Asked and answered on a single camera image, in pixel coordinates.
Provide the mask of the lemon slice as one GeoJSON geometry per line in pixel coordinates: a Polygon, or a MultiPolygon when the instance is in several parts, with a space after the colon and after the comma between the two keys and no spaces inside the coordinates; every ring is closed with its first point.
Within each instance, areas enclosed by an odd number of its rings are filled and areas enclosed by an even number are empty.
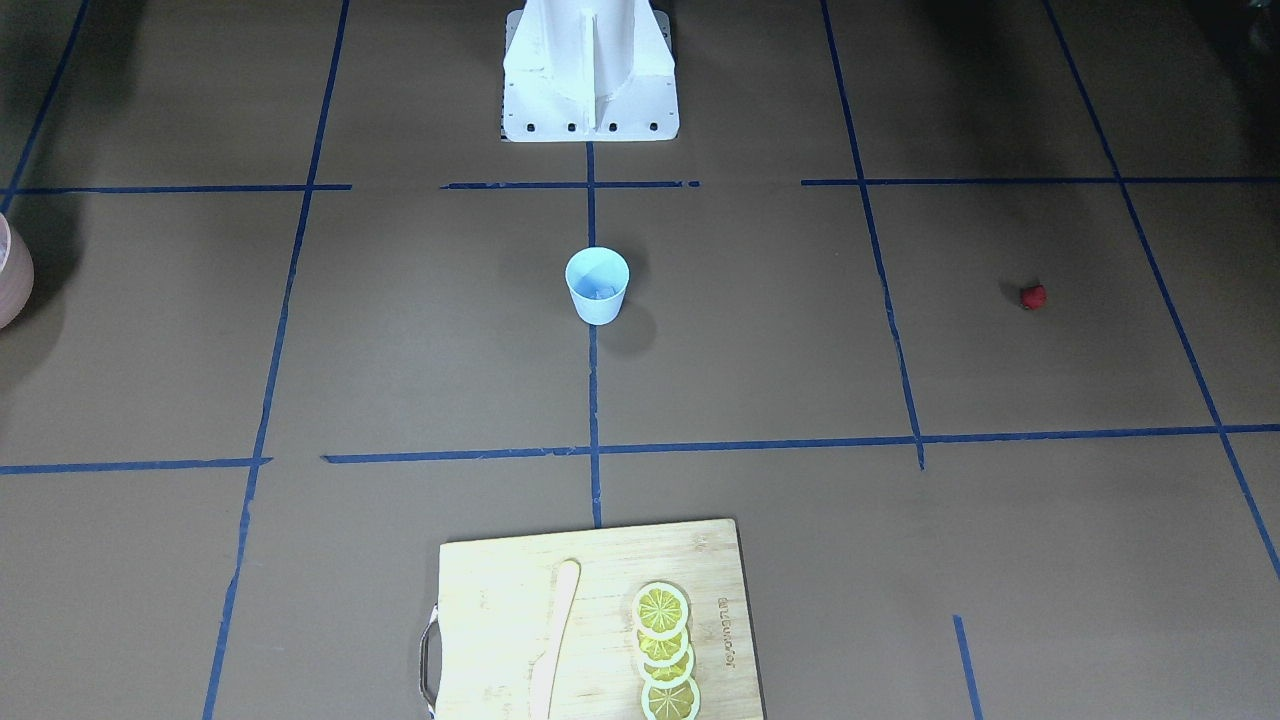
{"type": "Polygon", "coordinates": [[[701,707],[701,692],[695,679],[671,687],[645,682],[640,698],[643,715],[649,720],[696,719],[701,707]]]}
{"type": "Polygon", "coordinates": [[[645,632],[635,632],[635,648],[641,664],[652,667],[671,667],[680,664],[689,652],[689,629],[667,638],[657,638],[645,632]]]}
{"type": "Polygon", "coordinates": [[[655,665],[648,656],[641,653],[637,661],[644,682],[654,688],[669,689],[692,679],[696,669],[696,652],[689,646],[680,656],[668,665],[655,665]]]}
{"type": "Polygon", "coordinates": [[[668,582],[643,585],[634,596],[630,609],[636,632],[654,641],[675,638],[689,624],[689,600],[678,587],[668,582]]]}

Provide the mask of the bamboo cutting board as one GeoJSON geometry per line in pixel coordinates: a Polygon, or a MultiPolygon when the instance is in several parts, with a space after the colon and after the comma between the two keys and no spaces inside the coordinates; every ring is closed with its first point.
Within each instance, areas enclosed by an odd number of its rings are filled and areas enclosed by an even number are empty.
{"type": "Polygon", "coordinates": [[[531,666],[566,559],[581,575],[549,719],[645,719],[630,605],[650,582],[687,597],[696,719],[764,717],[739,529],[713,519],[443,544],[420,652],[440,652],[438,682],[420,673],[430,719],[529,719],[531,666]]]}

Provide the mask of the red strawberry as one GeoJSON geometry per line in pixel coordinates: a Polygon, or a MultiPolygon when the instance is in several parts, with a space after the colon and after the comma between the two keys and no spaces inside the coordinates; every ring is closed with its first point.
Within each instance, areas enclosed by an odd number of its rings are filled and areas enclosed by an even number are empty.
{"type": "Polygon", "coordinates": [[[1032,284],[1019,291],[1020,305],[1029,311],[1042,309],[1048,300],[1047,288],[1043,284],[1032,284]]]}

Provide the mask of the light blue paper cup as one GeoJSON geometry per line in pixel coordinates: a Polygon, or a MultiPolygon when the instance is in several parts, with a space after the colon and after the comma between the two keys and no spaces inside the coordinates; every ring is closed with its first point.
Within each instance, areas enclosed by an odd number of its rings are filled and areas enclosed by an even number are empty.
{"type": "Polygon", "coordinates": [[[582,249],[564,266],[575,311],[589,325],[605,325],[617,318],[628,282],[630,266],[613,249],[582,249]]]}

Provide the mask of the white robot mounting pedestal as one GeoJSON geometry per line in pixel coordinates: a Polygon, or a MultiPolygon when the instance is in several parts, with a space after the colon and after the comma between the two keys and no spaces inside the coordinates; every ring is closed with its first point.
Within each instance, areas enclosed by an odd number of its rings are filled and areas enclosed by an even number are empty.
{"type": "Polygon", "coordinates": [[[671,20],[649,1],[527,1],[506,17],[502,65],[507,142],[678,136],[671,20]]]}

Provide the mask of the pink bowl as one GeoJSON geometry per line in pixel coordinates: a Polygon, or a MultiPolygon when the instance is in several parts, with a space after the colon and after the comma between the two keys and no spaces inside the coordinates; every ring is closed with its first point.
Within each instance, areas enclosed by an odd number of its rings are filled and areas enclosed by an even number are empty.
{"type": "Polygon", "coordinates": [[[35,264],[27,242],[1,214],[1,319],[4,329],[23,311],[35,286],[35,264]]]}

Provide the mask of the yellow plastic knife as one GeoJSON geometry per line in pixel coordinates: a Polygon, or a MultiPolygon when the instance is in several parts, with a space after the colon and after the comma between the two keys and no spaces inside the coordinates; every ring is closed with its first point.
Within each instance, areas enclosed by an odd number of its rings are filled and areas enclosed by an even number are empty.
{"type": "Polygon", "coordinates": [[[556,570],[550,598],[550,621],[544,652],[532,662],[529,689],[529,719],[549,719],[564,633],[576,598],[581,568],[566,559],[556,570]]]}

